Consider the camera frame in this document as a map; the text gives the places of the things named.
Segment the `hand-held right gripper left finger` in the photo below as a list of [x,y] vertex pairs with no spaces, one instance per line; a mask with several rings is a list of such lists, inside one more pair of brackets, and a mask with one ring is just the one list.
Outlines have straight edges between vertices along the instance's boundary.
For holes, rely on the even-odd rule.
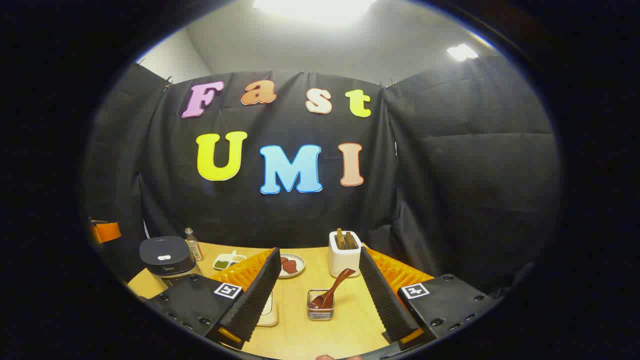
[[211,342],[242,349],[281,273],[281,250],[268,249],[209,278],[186,275],[146,305]]

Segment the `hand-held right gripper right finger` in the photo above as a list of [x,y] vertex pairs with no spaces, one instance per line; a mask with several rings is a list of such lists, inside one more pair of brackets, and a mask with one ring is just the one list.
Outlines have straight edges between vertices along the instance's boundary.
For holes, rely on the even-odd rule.
[[360,250],[359,271],[383,336],[402,350],[455,334],[500,302],[456,275],[428,275],[368,247]]

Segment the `brown wooden spoon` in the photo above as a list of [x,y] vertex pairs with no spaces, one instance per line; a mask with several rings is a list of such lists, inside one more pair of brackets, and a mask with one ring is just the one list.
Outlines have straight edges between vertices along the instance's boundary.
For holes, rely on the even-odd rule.
[[354,269],[351,268],[346,268],[343,269],[343,271],[341,271],[337,278],[334,280],[333,285],[326,290],[325,292],[323,292],[322,294],[319,294],[317,296],[315,296],[309,303],[309,305],[307,305],[308,309],[311,310],[329,310],[330,308],[334,307],[334,295],[336,290],[338,289],[339,285],[346,280],[347,278],[349,278],[351,275],[353,275],[355,273]]

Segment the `black and silver rice cooker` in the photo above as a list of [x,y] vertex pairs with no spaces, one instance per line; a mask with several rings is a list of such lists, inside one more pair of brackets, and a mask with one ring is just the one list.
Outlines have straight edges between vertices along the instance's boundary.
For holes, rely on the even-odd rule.
[[176,235],[145,239],[138,253],[146,269],[165,289],[185,277],[202,274],[186,240]]

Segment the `wire chopstick holder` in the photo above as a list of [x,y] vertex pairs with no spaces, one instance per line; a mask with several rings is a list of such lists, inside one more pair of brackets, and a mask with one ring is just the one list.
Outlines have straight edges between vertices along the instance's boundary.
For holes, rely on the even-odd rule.
[[327,304],[327,307],[317,307],[314,305],[314,301],[318,297],[323,297],[328,289],[309,289],[306,299],[306,312],[307,317],[312,321],[330,321],[335,312],[335,303],[332,301]]

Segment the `clear rice tray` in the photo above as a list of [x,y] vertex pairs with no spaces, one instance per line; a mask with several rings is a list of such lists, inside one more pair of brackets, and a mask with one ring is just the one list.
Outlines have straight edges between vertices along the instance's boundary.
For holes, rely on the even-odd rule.
[[272,328],[279,323],[279,312],[276,301],[274,300],[274,293],[271,292],[262,313],[258,319],[256,326],[262,328]]

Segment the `white utensil holder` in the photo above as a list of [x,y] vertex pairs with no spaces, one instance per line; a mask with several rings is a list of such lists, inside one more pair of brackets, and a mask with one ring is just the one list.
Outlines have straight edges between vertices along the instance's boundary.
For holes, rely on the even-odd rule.
[[[339,233],[342,234],[342,237],[345,240],[349,238],[353,239],[353,242],[356,244],[356,248],[338,248]],[[338,230],[329,233],[328,240],[327,266],[330,275],[337,278],[344,269],[348,268],[355,271],[354,274],[350,275],[350,277],[359,276],[361,273],[361,271],[359,271],[359,262],[361,259],[362,242],[358,235],[353,231],[345,231],[338,228]]]

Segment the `white divided bean dish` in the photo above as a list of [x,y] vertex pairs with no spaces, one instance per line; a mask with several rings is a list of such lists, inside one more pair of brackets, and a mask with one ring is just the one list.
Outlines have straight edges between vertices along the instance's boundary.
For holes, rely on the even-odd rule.
[[238,254],[237,250],[233,250],[230,253],[221,253],[213,261],[212,268],[215,269],[215,271],[224,271],[247,258],[246,255]]

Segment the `white round plate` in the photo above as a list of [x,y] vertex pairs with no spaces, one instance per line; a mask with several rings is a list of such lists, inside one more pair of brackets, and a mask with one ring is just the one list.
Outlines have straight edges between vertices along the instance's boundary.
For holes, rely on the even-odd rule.
[[286,258],[288,258],[290,260],[295,260],[297,262],[297,270],[298,271],[296,273],[293,273],[293,274],[289,275],[285,271],[282,270],[282,265],[281,265],[281,270],[280,270],[279,275],[278,275],[279,279],[294,278],[294,277],[300,275],[304,271],[304,269],[306,268],[305,260],[302,257],[300,257],[299,255],[295,255],[295,254],[292,254],[292,253],[280,253],[280,257],[281,256],[286,257]]

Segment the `small glass bottle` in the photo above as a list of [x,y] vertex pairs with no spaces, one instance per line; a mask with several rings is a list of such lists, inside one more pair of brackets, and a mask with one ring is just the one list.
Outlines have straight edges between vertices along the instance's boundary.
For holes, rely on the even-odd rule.
[[185,233],[185,241],[189,246],[189,250],[194,256],[194,259],[197,262],[202,262],[204,260],[204,256],[202,255],[201,247],[198,239],[195,237],[194,230],[190,227],[186,227],[184,230]]

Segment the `black backdrop cloth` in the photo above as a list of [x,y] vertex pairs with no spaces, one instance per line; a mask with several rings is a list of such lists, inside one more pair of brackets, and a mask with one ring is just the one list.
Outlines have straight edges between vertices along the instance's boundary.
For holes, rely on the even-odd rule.
[[89,217],[127,281],[144,239],[320,248],[352,230],[428,274],[509,287],[553,232],[562,167],[537,95],[497,55],[390,88],[309,71],[236,71],[164,89],[131,69],[94,121]]

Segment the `small ceiling light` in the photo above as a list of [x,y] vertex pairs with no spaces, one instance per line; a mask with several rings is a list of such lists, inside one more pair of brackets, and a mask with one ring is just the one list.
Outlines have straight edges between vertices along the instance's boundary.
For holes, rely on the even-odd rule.
[[479,57],[478,53],[466,43],[447,48],[446,52],[457,62],[477,59]]

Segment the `large ceiling light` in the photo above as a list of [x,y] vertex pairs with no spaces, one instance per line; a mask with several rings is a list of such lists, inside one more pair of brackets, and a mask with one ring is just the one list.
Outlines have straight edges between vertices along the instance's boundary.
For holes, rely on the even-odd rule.
[[285,18],[313,22],[351,22],[377,0],[254,0],[253,8]]

